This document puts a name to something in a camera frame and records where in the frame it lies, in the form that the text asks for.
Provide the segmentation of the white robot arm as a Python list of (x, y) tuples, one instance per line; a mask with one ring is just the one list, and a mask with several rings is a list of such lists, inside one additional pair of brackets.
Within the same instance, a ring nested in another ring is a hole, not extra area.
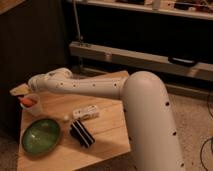
[(10, 94), (44, 91), (120, 100), (137, 170), (186, 171), (167, 89), (155, 74), (75, 79), (69, 69), (59, 68), (31, 77)]

